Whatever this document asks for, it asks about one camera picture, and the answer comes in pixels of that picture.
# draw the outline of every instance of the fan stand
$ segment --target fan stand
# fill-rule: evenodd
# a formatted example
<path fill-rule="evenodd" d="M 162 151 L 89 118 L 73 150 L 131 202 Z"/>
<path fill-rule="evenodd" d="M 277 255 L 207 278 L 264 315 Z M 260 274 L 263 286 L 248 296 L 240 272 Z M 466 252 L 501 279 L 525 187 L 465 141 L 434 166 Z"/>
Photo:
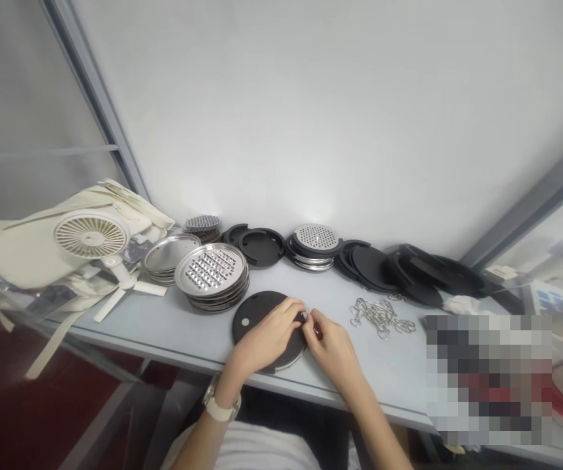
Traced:
<path fill-rule="evenodd" d="M 112 255 L 102 258 L 101 261 L 106 268 L 110 268 L 112 273 L 118 279 L 118 289 L 111 295 L 107 302 L 94 316 L 94 321 L 102 322 L 105 317 L 112 311 L 118 301 L 123 298 L 129 289 L 137 290 L 139 292 L 146 292 L 156 296 L 164 296 L 167 287 L 159 286 L 144 281 L 139 281 L 129 270 L 123 265 L 123 259 L 119 255 Z"/>

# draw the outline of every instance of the pile of metal hooks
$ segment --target pile of metal hooks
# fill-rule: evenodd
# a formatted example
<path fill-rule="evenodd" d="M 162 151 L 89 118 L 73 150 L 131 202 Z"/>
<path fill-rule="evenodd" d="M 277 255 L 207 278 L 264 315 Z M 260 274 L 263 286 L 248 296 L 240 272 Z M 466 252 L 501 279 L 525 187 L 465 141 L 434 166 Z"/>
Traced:
<path fill-rule="evenodd" d="M 383 298 L 374 304 L 359 298 L 355 301 L 355 305 L 351 306 L 351 313 L 353 318 L 351 324 L 355 327 L 362 325 L 362 318 L 365 318 L 378 329 L 378 336 L 381 339 L 388 339 L 391 335 L 390 328 L 398 333 L 412 333 L 417 330 L 413 321 L 402 320 L 397 318 L 397 314 L 393 309 L 390 301 L 403 301 L 404 298 L 400 295 L 389 295 L 388 298 Z"/>

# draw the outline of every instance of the white fan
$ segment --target white fan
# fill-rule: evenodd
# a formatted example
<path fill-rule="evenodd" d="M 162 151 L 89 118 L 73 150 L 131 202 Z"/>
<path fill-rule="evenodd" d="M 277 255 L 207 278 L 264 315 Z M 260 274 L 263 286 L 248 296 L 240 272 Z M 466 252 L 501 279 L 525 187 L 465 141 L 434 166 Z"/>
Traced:
<path fill-rule="evenodd" d="M 76 210 L 64 215 L 53 233 L 57 244 L 73 256 L 100 259 L 118 279 L 118 289 L 94 316 L 97 322 L 112 311 L 127 289 L 163 296 L 166 287 L 139 281 L 118 255 L 129 243 L 129 229 L 120 217 L 99 210 Z"/>

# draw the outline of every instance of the watch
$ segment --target watch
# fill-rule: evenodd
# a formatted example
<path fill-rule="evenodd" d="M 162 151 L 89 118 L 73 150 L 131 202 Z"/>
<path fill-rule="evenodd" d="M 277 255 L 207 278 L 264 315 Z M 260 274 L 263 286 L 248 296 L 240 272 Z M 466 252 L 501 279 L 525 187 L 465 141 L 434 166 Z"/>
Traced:
<path fill-rule="evenodd" d="M 230 409 L 221 408 L 217 405 L 216 400 L 214 399 L 214 393 L 216 392 L 216 386 L 218 385 L 220 377 L 221 375 L 218 373 L 214 374 L 212 377 L 212 382 L 203 396 L 203 404 L 205 405 L 205 409 L 208 414 L 214 418 L 214 420 L 220 422 L 233 421 L 240 410 L 242 396 L 238 395 L 236 403 L 234 403 Z"/>

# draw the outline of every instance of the white t-shirt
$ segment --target white t-shirt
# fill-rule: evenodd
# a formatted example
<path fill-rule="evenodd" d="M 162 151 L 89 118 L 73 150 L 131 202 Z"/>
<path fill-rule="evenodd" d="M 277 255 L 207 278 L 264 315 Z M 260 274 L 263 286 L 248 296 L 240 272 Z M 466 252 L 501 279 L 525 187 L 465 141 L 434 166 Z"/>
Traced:
<path fill-rule="evenodd" d="M 170 470 L 194 426 L 174 440 L 161 470 Z M 237 421 L 229 423 L 214 469 L 321 470 L 303 438 Z"/>

